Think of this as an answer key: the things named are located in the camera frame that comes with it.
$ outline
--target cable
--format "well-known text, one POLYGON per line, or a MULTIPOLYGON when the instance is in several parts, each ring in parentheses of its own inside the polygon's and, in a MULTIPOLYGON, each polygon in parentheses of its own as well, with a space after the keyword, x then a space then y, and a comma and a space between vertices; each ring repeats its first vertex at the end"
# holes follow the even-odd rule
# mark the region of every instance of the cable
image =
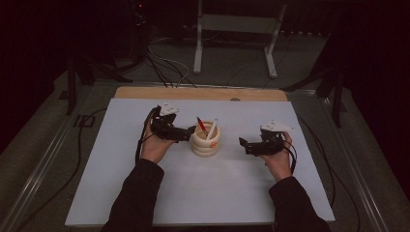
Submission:
POLYGON ((166 66, 166 65, 164 65, 164 64, 161 64, 161 63, 158 62, 158 61, 153 60, 153 62, 156 63, 156 64, 159 65, 159 66, 163 66, 164 68, 169 69, 169 70, 171 70, 171 71, 177 73, 177 74, 178 74, 179 76, 181 76, 181 77, 183 76, 182 73, 181 73, 181 71, 180 71, 178 68, 176 68, 174 65, 171 65, 172 68, 174 68, 174 69, 172 69, 171 67, 168 67, 168 66, 166 66))
POLYGON ((292 157, 292 163, 291 163, 291 166, 290 166, 290 171, 293 174, 293 172, 295 171, 296 162, 298 161, 298 153, 296 152, 295 147, 292 145, 292 143, 290 143, 286 140, 282 140, 282 139, 278 140, 276 137, 271 137, 270 139, 277 142, 277 143, 287 143, 293 149, 294 153, 289 148, 287 148, 286 146, 283 146, 283 149, 286 150, 289 153, 289 155, 292 157))
POLYGON ((332 203, 331 206, 333 207, 333 204, 335 202, 335 198, 336 198, 336 187, 335 187, 335 182, 333 179, 333 175, 332 173, 335 175, 335 177, 338 179, 338 181, 340 182, 340 184, 343 186, 344 190, 346 191, 346 193, 349 195, 349 198, 353 204, 353 207, 355 208, 355 212, 356 212, 356 216, 358 219, 358 227, 356 229, 357 232, 360 231, 361 229, 361 217, 360 217, 360 213, 359 213, 359 209, 358 206, 356 205, 355 200, 353 199, 352 194, 350 193, 350 191, 348 190, 347 186, 341 181, 340 177, 337 175, 337 173, 335 172, 335 170, 331 167, 331 165, 329 164, 325 149, 323 147, 322 142, 320 141, 319 137, 317 136, 317 134, 313 131, 313 129, 307 124, 307 122, 305 121, 304 118, 302 118, 299 114, 297 114, 297 117, 301 120, 301 122, 307 127, 307 129, 309 130, 310 134, 313 136, 313 139, 316 143, 316 146, 319 148, 320 154, 322 155, 323 159, 326 162, 326 165, 328 167, 329 170, 329 174, 331 175, 332 178, 332 188, 333 188, 333 198, 332 198, 332 203))
POLYGON ((160 69, 157 68, 157 66, 154 64, 154 61, 151 59, 151 57, 147 56, 148 60, 151 62, 152 64, 152 68, 154 69, 155 73, 157 74, 158 78, 162 81, 163 85, 165 87, 168 87, 168 85, 166 84, 166 79, 169 81, 170 85, 173 87, 172 82, 163 76, 162 72, 160 71, 160 69))
POLYGON ((72 176, 69 178, 69 180, 67 180, 67 182, 66 182, 62 187, 60 187, 51 197, 49 197, 49 198, 43 203, 43 205, 41 205, 41 206, 40 206, 35 212, 33 212, 25 221, 23 221, 23 222, 18 226, 18 228, 16 229, 16 232, 21 231, 21 230, 24 228, 24 226, 26 226, 27 223, 28 223, 31 219, 33 219, 33 218, 39 213, 39 211, 41 211, 46 205, 48 205, 48 204, 49 204, 58 194, 60 194, 60 193, 69 185, 69 183, 73 180, 74 176, 76 175, 76 173, 77 173, 78 170, 79 170, 79 166, 81 165, 81 158, 82 158, 82 155, 81 155, 81 133, 82 133, 83 126, 85 125, 85 123, 86 123, 91 117, 93 117, 93 116, 96 115, 97 113, 100 113, 100 112, 105 111, 105 110, 106 110, 106 108, 95 111, 94 113, 88 115, 88 116, 84 119, 84 121, 83 121, 82 123, 80 123, 80 125, 79 125, 79 132, 78 132, 78 138, 77 138, 77 145, 78 145, 78 146, 77 146, 77 153, 78 153, 77 164, 76 164, 76 167, 75 167, 75 170, 74 170, 72 176))
POLYGON ((160 59, 160 60, 163 60, 163 61, 165 61, 165 62, 172 62, 172 63, 178 64, 178 65, 181 65, 182 67, 184 67, 184 68, 187 70, 187 73, 186 73, 184 76, 182 76, 182 77, 180 78, 180 80, 178 81, 177 85, 175 86, 176 88, 178 88, 178 87, 181 85, 181 83, 182 83, 182 81, 183 81, 184 79, 186 79, 190 84, 192 84, 193 87, 196 88, 196 86, 193 85, 193 83, 192 83, 190 80, 187 79, 188 74, 190 74, 190 69, 189 69, 186 65, 182 64, 181 62, 175 61, 175 60, 170 60, 170 59, 162 58, 162 57, 160 57, 159 55, 155 54, 155 53, 151 50, 150 47, 148 47, 148 50, 149 50, 149 52, 150 52, 154 57, 156 57, 156 58, 158 58, 158 59, 160 59))
POLYGON ((136 151, 135 151, 135 165, 139 160, 139 156, 141 155, 141 146, 142 143, 145 142, 145 140, 147 140, 149 137, 151 137, 153 134, 149 135, 148 137, 146 137, 144 139, 144 135, 145 135, 145 131, 147 130, 147 126, 150 124, 150 120, 152 118, 152 116, 154 115, 156 108, 151 109, 151 111, 148 113, 147 118, 144 121, 144 127, 142 128, 142 133, 141 133, 141 137, 138 140, 138 143, 136 145, 136 151))

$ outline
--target black jacket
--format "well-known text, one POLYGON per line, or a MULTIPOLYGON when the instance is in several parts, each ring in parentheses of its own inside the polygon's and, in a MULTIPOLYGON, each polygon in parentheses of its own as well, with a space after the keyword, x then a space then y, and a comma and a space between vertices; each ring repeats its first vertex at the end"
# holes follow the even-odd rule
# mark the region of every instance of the black jacket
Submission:
MULTIPOLYGON (((102 232, 150 231, 162 177, 163 170, 158 165, 140 159, 124 181, 102 232)), ((276 183, 269 194, 274 201, 280 232, 330 231, 326 221, 314 212, 307 193, 294 177, 276 183)))

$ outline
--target black cable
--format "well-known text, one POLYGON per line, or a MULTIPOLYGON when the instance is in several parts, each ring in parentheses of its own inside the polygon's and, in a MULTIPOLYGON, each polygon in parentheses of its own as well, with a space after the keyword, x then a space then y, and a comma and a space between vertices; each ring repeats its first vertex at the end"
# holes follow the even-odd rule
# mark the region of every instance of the black cable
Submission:
POLYGON ((334 190, 333 190, 334 197, 333 197, 331 206, 333 206, 334 200, 335 200, 335 198, 336 198, 336 187, 335 187, 335 182, 334 182, 333 175, 332 175, 332 173, 333 173, 333 174, 335 175, 335 177, 338 179, 338 181, 340 182, 340 184, 343 186, 344 190, 345 190, 346 193, 349 195, 349 198, 350 198, 351 202, 353 203, 353 207, 355 208, 356 216, 357 216, 357 219, 358 219, 358 227, 357 227, 357 230, 356 230, 356 231, 359 232, 360 229, 361 229, 361 225, 362 225, 362 223, 361 223, 361 217, 360 217, 359 209, 358 209, 358 207, 357 207, 357 205, 356 205, 355 200, 353 199, 352 194, 351 194, 350 191, 348 190, 347 186, 341 181, 340 177, 337 175, 337 173, 335 172, 335 170, 330 166, 329 161, 328 161, 328 158, 327 158, 327 155, 326 155, 326 152, 325 152, 325 149, 324 149, 324 147, 323 147, 323 144, 322 144, 322 142, 320 141, 320 139, 319 139, 319 137, 317 136, 317 134, 313 131, 313 129, 312 129, 311 127, 308 126, 308 124, 307 124, 307 122, 305 121, 304 118, 302 118, 302 117, 301 117, 300 115, 298 115, 298 114, 297 114, 297 117, 301 120, 301 122, 302 122, 303 124, 305 124, 305 126, 306 126, 307 129, 309 130, 310 134, 313 136, 313 139, 315 140, 315 143, 316 143, 316 145, 317 145, 318 148, 319 148, 320 154, 322 155, 323 159, 324 159, 325 162, 326 162, 326 165, 328 166, 329 173, 330 173, 331 178, 332 178, 333 189, 334 189, 334 190))
POLYGON ((323 160, 324 160, 325 163, 326 163, 326 167, 328 168, 328 172, 329 172, 329 175, 330 175, 331 181, 332 181, 331 207, 333 207, 334 204, 335 204, 335 199, 336 199, 335 179, 334 179, 334 176, 333 176, 333 174, 332 174, 332 170, 331 170, 332 167, 331 167, 331 165, 329 164, 329 160, 328 160, 328 157, 327 157, 327 155, 326 155, 326 152, 325 152, 325 149, 324 149, 324 147, 323 147, 323 144, 320 142, 320 139, 317 137, 316 133, 315 133, 315 132, 313 131, 313 129, 308 125, 308 123, 305 121, 305 119, 304 119, 301 115, 299 115, 299 114, 296 114, 296 115, 297 115, 298 119, 307 127, 308 131, 309 131, 310 134, 312 135, 313 140, 314 140, 314 143, 316 144, 316 146, 317 146, 317 148, 319 149, 319 152, 320 152, 320 154, 321 154, 323 160))
POLYGON ((160 79, 160 81, 162 81, 162 83, 163 83, 163 85, 164 85, 165 87, 168 87, 168 85, 166 84, 165 79, 164 79, 163 76, 160 74, 160 72, 159 72, 157 66, 155 66, 155 64, 154 64, 153 60, 151 59, 151 57, 150 57, 150 56, 147 56, 147 58, 148 58, 148 60, 151 62, 152 67, 153 67, 155 73, 157 74, 158 78, 160 79))
POLYGON ((183 76, 182 75, 182 73, 181 73, 181 71, 180 70, 174 70, 174 69, 172 69, 171 67, 168 67, 168 66, 166 66, 166 65, 164 65, 164 64, 161 64, 160 62, 158 62, 158 61, 155 61, 155 60, 152 60, 154 63, 156 63, 157 65, 159 65, 159 66, 163 66, 164 68, 166 68, 166 69, 169 69, 169 70, 171 70, 171 71, 173 71, 173 72, 175 72, 175 73, 177 73, 177 74, 179 74, 180 76, 183 76))
POLYGON ((144 135, 145 135, 145 131, 147 130, 147 126, 148 124, 150 124, 150 120, 155 112, 156 108, 151 109, 151 111, 148 113, 147 118, 144 121, 144 127, 142 128, 142 132, 141 132, 141 137, 138 140, 138 143, 136 145, 136 151, 135 151, 135 165, 139 160, 139 156, 141 154, 141 146, 142 143, 145 142, 145 140, 147 140, 149 137, 151 137, 153 134, 151 134, 150 136, 148 136, 147 138, 144 139, 144 135))
POLYGON ((168 77, 166 77, 166 75, 163 74, 163 72, 160 70, 160 68, 157 67, 157 65, 155 65, 153 63, 154 69, 156 69, 158 71, 158 73, 160 74, 160 76, 162 77, 163 80, 167 81, 169 83, 169 85, 174 88, 174 85, 172 84, 172 80, 168 77))
POLYGON ((150 53, 151 53, 154 57, 156 57, 156 58, 158 58, 158 59, 160 59, 160 60, 163 60, 163 61, 166 62, 167 64, 171 65, 171 66, 175 69, 175 71, 180 75, 180 80, 178 81, 178 84, 175 86, 176 88, 178 88, 178 87, 180 86, 181 82, 182 82, 184 79, 185 79, 190 85, 192 85, 194 88, 197 88, 197 87, 192 83, 192 81, 190 81, 190 80, 187 78, 187 74, 183 75, 183 74, 181 73, 181 71, 180 71, 176 66, 174 66, 171 62, 169 62, 169 60, 160 57, 158 54, 152 52, 151 50, 149 50, 149 51, 150 51, 150 53))
POLYGON ((271 139, 272 139, 273 141, 276 141, 277 143, 283 143, 283 142, 285 142, 285 143, 289 144, 289 146, 290 146, 290 147, 293 149, 293 151, 295 152, 295 153, 293 153, 289 148, 283 146, 283 149, 286 150, 286 151, 289 153, 289 155, 292 157, 292 163, 291 163, 291 166, 290 166, 290 171, 291 171, 291 173, 293 174, 293 172, 295 171, 295 168, 296 168, 296 162, 298 161, 298 153, 296 152, 295 147, 292 145, 292 143, 290 143, 290 142, 288 142, 288 141, 286 141, 286 140, 278 140, 278 139, 275 138, 275 137, 271 137, 271 139))
POLYGON ((27 225, 27 223, 28 223, 31 219, 33 219, 33 218, 39 213, 39 211, 41 211, 46 205, 48 205, 48 204, 49 204, 58 194, 60 194, 60 193, 69 185, 69 183, 73 180, 74 176, 75 176, 76 173, 78 172, 79 167, 80 167, 80 165, 81 165, 81 158, 82 158, 82 155, 81 155, 81 133, 82 133, 82 129, 84 128, 83 126, 85 125, 85 123, 86 123, 91 117, 93 117, 93 116, 96 115, 97 113, 100 113, 100 112, 105 111, 105 110, 106 110, 106 108, 95 111, 94 113, 88 115, 88 116, 84 119, 84 121, 83 121, 82 123, 80 123, 80 125, 79 125, 79 132, 78 132, 78 138, 77 138, 77 144, 78 144, 78 146, 77 146, 77 154, 78 154, 78 156, 77 156, 77 165, 76 165, 76 167, 75 167, 75 170, 74 170, 72 176, 69 178, 69 180, 67 180, 67 182, 66 182, 62 187, 60 187, 51 197, 49 197, 49 198, 43 203, 43 205, 41 205, 41 206, 40 206, 35 212, 33 212, 25 221, 23 221, 23 222, 20 224, 20 226, 18 226, 18 228, 16 229, 16 232, 21 231, 21 230, 24 228, 24 226, 27 225))

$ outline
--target hand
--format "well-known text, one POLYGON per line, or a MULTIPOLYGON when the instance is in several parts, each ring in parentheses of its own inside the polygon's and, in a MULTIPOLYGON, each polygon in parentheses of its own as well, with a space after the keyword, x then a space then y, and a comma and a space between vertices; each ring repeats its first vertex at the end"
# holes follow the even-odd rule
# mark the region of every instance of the hand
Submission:
MULTIPOLYGON (((290 137, 288 132, 283 132, 284 136, 284 146, 287 149, 290 149, 290 145, 292 144, 292 138, 290 137)), ((280 152, 276 153, 273 156, 259 156, 265 161, 265 165, 268 166, 269 170, 271 171, 272 175, 274 176, 275 180, 279 182, 280 180, 292 176, 292 172, 290 171, 290 161, 289 161, 289 152, 285 149, 281 150, 280 152)))
POLYGON ((140 158, 159 163, 163 156, 165 156, 168 148, 175 143, 175 141, 160 139, 154 135, 151 131, 151 121, 152 118, 146 122, 147 127, 144 134, 144 142, 142 143, 140 158))

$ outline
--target metal stand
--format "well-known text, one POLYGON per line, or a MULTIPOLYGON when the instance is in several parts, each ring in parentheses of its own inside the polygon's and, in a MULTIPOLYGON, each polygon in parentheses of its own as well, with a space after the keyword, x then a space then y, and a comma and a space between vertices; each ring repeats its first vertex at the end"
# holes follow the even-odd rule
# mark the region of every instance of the metal stand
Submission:
POLYGON ((112 71, 111 69, 100 64, 87 54, 82 52, 69 53, 67 73, 68 73, 68 89, 69 89, 69 105, 67 109, 67 115, 70 115, 75 108, 76 104, 76 90, 75 90, 75 75, 78 77, 83 85, 93 85, 95 78, 90 70, 90 67, 107 74, 112 79, 118 82, 132 82, 132 80, 124 78, 122 75, 112 71))
POLYGON ((202 0, 198 0, 198 25, 193 73, 201 72, 202 30, 217 30, 272 34, 271 43, 264 48, 264 52, 269 77, 278 77, 272 52, 278 39, 278 33, 285 11, 286 5, 282 5, 277 18, 203 14, 202 0))

